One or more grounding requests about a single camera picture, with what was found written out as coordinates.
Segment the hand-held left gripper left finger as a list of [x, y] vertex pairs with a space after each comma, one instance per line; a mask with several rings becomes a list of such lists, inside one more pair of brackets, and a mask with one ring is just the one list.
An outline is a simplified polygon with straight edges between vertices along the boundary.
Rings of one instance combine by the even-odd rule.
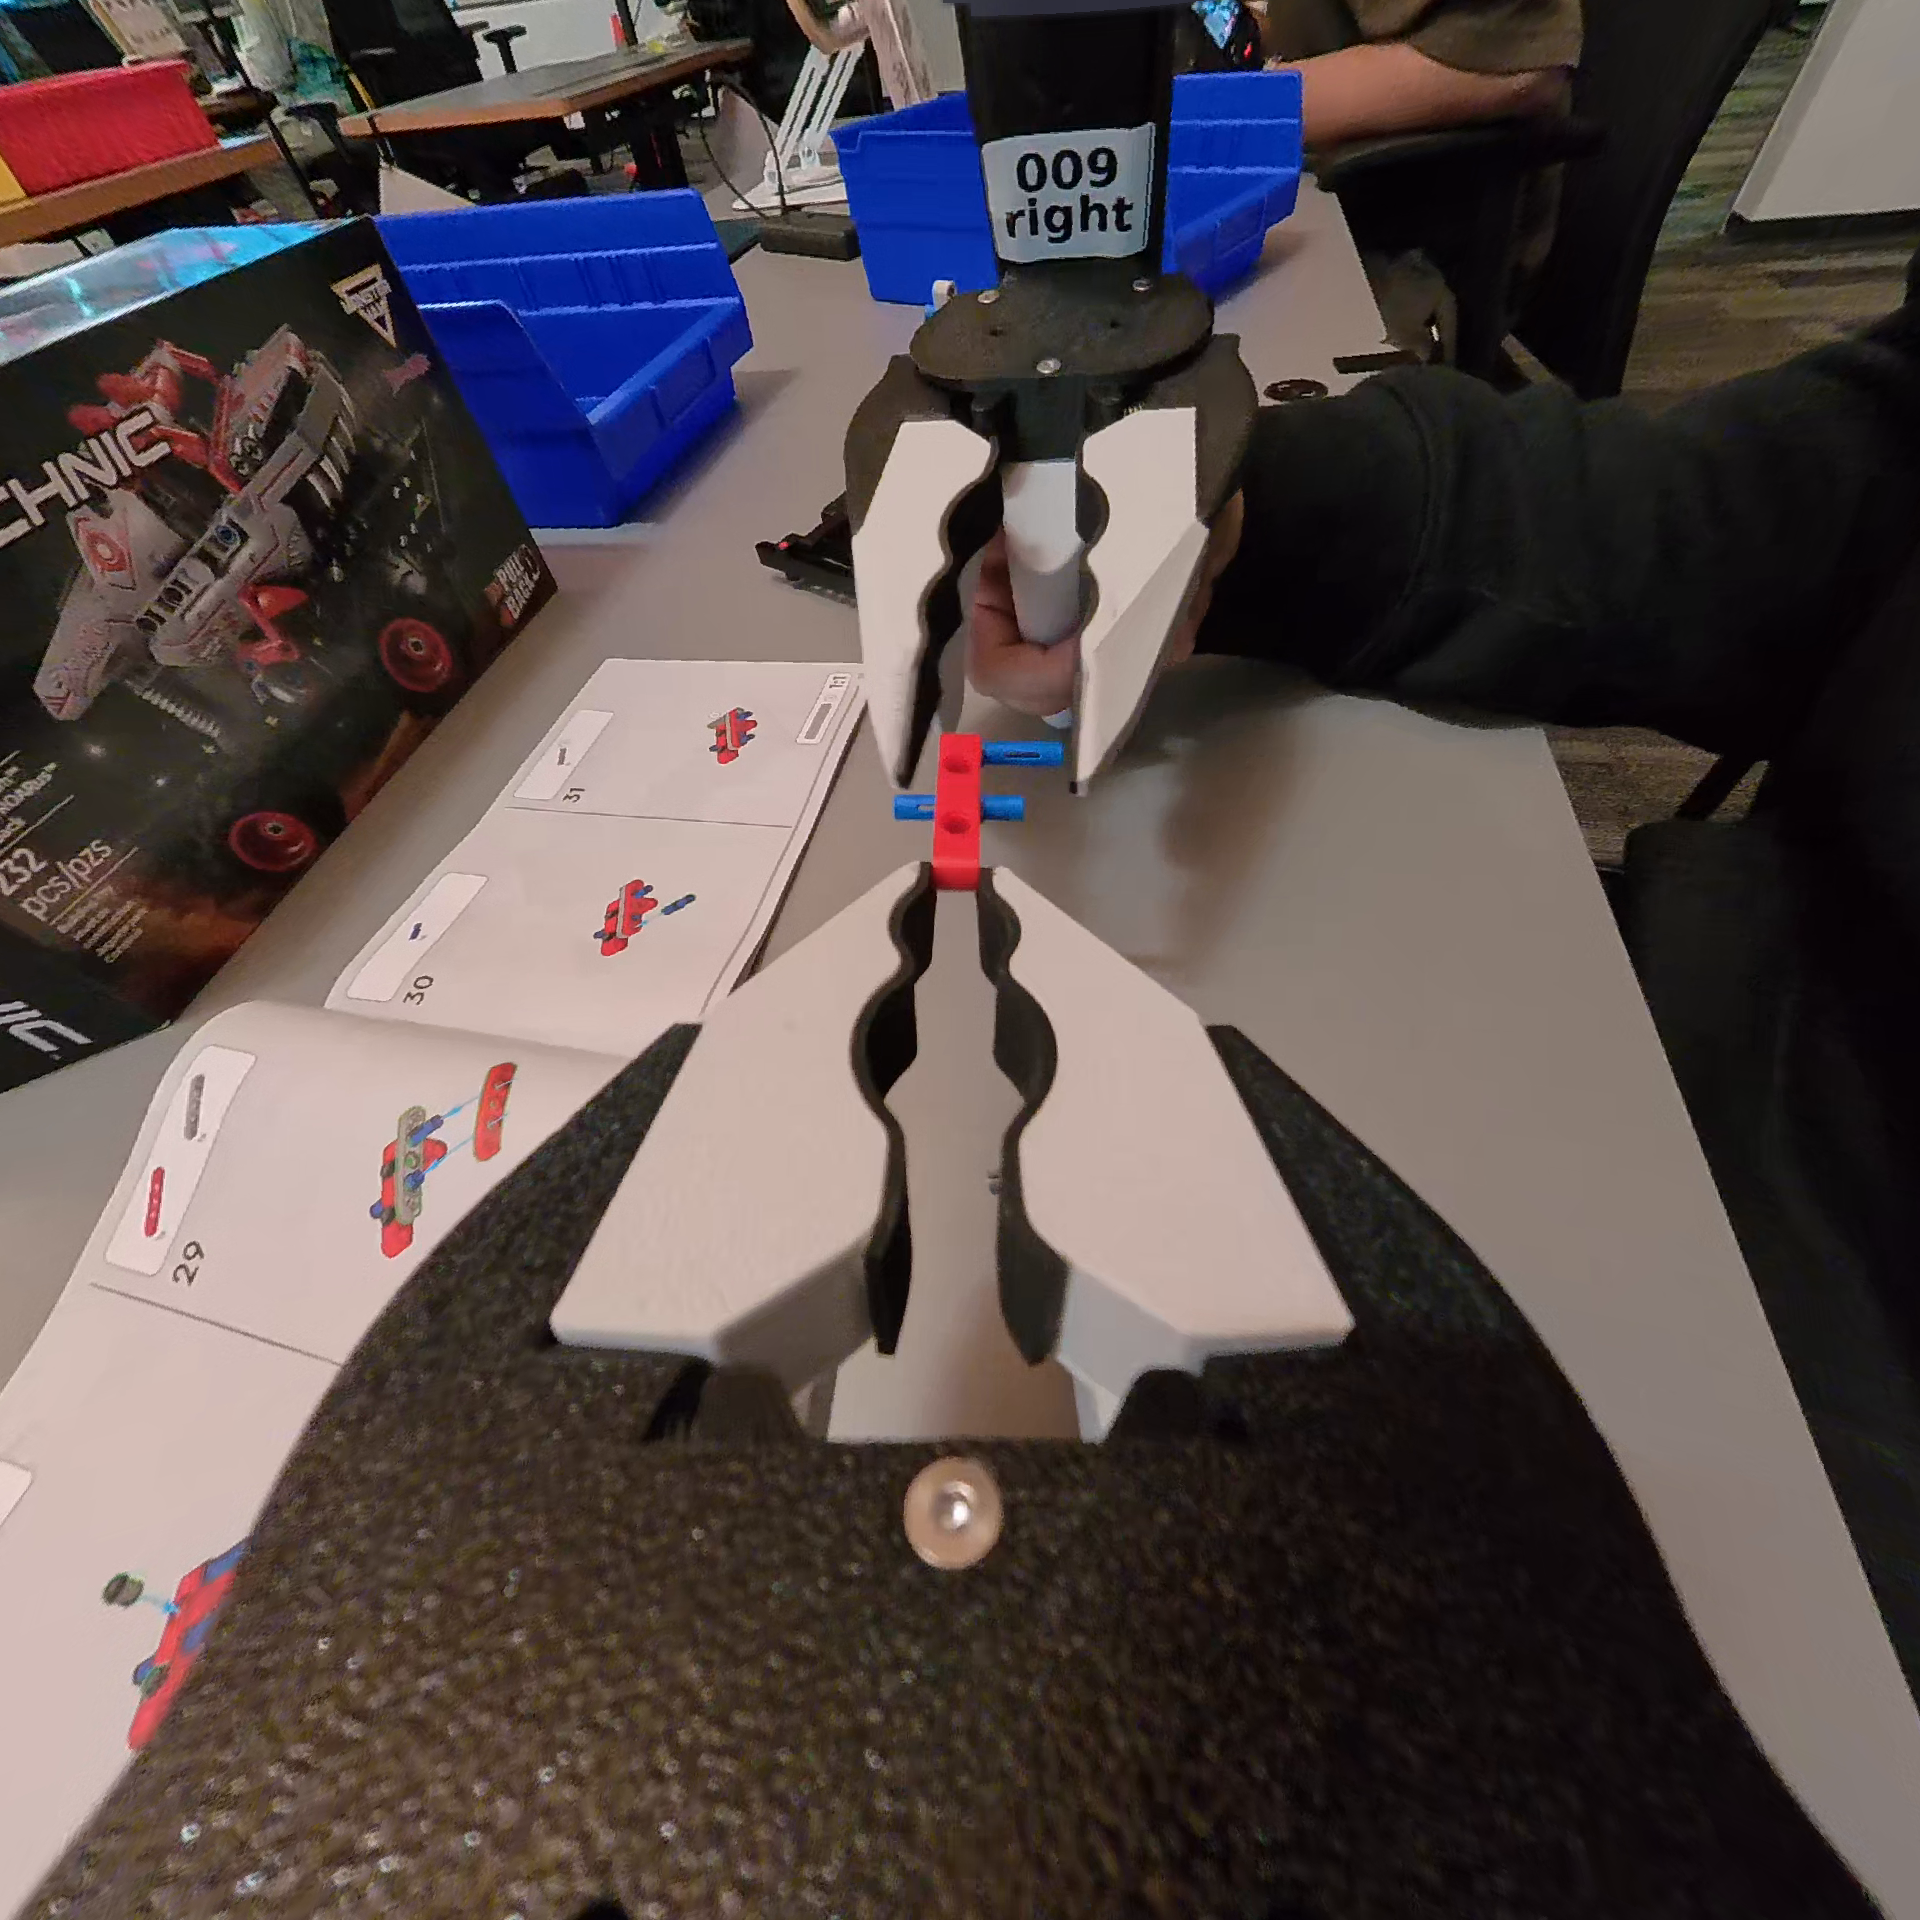
[[919, 1051], [936, 906], [911, 862], [717, 1003], [553, 1307], [558, 1346], [758, 1379], [831, 1435], [843, 1365], [904, 1322], [889, 1094]]

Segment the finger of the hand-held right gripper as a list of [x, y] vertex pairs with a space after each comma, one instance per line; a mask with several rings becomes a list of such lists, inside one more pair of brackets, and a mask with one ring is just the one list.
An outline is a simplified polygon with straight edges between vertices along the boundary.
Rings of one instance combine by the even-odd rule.
[[858, 639], [883, 769], [909, 788], [945, 702], [962, 575], [1002, 524], [996, 444], [952, 418], [899, 426], [853, 533]]
[[1085, 555], [1073, 698], [1070, 784], [1086, 794], [1137, 727], [1209, 551], [1197, 407], [1130, 412], [1085, 441], [1080, 474], [1106, 512]]

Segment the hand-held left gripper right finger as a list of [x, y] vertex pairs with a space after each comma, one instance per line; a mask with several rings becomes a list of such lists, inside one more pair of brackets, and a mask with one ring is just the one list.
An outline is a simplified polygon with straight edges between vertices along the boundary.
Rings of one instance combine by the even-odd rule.
[[1020, 1355], [1099, 1442], [1148, 1374], [1329, 1348], [1354, 1314], [1199, 1013], [1011, 868], [977, 888], [992, 1058], [1020, 1095], [996, 1271]]

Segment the red toy beam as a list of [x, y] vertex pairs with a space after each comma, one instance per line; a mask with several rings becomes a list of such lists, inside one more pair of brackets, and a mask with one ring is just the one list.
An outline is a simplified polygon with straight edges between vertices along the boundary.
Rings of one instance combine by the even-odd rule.
[[983, 875], [985, 742], [946, 731], [935, 757], [930, 872], [943, 892], [973, 893]]

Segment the person's right forearm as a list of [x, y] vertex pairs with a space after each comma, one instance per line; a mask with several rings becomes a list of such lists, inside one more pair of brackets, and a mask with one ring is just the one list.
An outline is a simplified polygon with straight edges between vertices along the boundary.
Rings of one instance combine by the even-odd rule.
[[1400, 367], [1261, 412], [1197, 647], [1776, 747], [1914, 559], [1916, 483], [1916, 299], [1665, 412]]

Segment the person's right hand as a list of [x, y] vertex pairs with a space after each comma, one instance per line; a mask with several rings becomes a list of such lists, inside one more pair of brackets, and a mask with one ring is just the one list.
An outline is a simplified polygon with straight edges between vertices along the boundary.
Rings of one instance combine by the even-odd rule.
[[[1215, 590], [1240, 548], [1245, 491], [1237, 491], [1215, 515], [1211, 540], [1182, 624], [1168, 642], [1165, 665], [1191, 660]], [[1079, 637], [1052, 644], [1024, 637], [1007, 553], [1007, 533], [996, 529], [978, 553], [973, 591], [966, 678], [988, 699], [1026, 716], [1064, 711], [1074, 691]]]

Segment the black toy beam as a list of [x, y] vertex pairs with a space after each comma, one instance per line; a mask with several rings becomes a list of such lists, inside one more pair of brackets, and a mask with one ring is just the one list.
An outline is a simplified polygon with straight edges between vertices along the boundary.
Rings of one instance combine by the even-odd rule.
[[757, 540], [758, 563], [789, 584], [853, 606], [857, 599], [853, 568], [853, 517], [848, 497], [831, 497], [818, 522], [779, 540]]

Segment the blue storage bin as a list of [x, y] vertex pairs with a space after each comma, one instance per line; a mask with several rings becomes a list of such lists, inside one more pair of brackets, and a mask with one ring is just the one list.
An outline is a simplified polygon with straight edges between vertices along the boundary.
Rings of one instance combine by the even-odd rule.
[[969, 98], [857, 119], [837, 157], [878, 302], [921, 306], [936, 282], [996, 283], [1004, 266], [1145, 261], [1151, 167], [1165, 167], [1165, 274], [1206, 293], [1248, 276], [1302, 175], [1302, 83], [1291, 71], [1194, 71], [1168, 127], [1022, 131], [978, 142]]
[[539, 528], [609, 528], [737, 404], [746, 299], [705, 197], [381, 213], [441, 359]]

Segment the white stand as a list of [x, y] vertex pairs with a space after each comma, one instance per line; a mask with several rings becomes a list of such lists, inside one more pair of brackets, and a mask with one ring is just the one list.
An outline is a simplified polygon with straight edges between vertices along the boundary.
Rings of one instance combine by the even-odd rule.
[[763, 175], [746, 194], [732, 197], [740, 213], [851, 209], [848, 183], [833, 147], [833, 131], [868, 41], [837, 46], [831, 53], [808, 50], [789, 92], [784, 111], [763, 161]]

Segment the open instruction booklet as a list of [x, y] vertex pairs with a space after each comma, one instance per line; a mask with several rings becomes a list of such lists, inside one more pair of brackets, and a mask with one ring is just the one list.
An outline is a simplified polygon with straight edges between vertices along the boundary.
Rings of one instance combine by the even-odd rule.
[[4, 1776], [95, 1792], [181, 1688], [333, 1374], [426, 1253], [746, 970], [848, 665], [612, 660], [318, 1010], [176, 1054], [4, 1389]]

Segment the brown background table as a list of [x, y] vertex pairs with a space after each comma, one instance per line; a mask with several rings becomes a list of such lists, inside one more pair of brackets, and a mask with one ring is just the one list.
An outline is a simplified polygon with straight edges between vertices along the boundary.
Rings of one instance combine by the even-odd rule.
[[213, 147], [151, 160], [2, 204], [2, 245], [50, 241], [103, 228], [111, 217], [183, 194], [252, 175], [285, 160], [274, 130], [220, 140]]
[[752, 53], [751, 37], [691, 39], [662, 53], [622, 47], [353, 111], [339, 131], [372, 142], [396, 166], [444, 157], [476, 180], [483, 195], [505, 197], [519, 166], [539, 149], [558, 149], [580, 119], [590, 157], [629, 149], [639, 188], [684, 188], [676, 92], [724, 75]]

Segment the black office chair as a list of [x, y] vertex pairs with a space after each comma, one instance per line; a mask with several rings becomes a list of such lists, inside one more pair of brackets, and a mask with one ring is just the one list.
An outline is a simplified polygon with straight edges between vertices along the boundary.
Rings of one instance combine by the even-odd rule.
[[1621, 393], [1672, 195], [1772, 2], [1583, 4], [1570, 108], [1312, 153], [1356, 241], [1422, 252], [1452, 293], [1446, 361], [1501, 388], [1516, 342], [1587, 400]]

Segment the person's dark clothing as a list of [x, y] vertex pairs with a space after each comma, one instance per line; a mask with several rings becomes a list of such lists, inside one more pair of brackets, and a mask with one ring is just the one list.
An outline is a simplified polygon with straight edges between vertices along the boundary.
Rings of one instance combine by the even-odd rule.
[[1918, 593], [1741, 819], [1627, 837], [1612, 906], [1909, 1686], [1918, 1677]]

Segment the toy set box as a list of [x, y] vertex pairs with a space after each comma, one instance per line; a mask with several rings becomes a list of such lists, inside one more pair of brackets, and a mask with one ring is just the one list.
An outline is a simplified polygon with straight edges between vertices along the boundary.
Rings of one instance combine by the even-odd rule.
[[2, 1090], [178, 1018], [556, 591], [367, 219], [4, 285]]

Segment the red storage bin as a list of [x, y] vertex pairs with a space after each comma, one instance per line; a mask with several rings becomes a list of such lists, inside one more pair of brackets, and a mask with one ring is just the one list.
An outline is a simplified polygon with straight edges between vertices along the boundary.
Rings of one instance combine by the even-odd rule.
[[220, 142], [183, 59], [103, 65], [2, 88], [2, 157], [28, 197], [210, 152]]

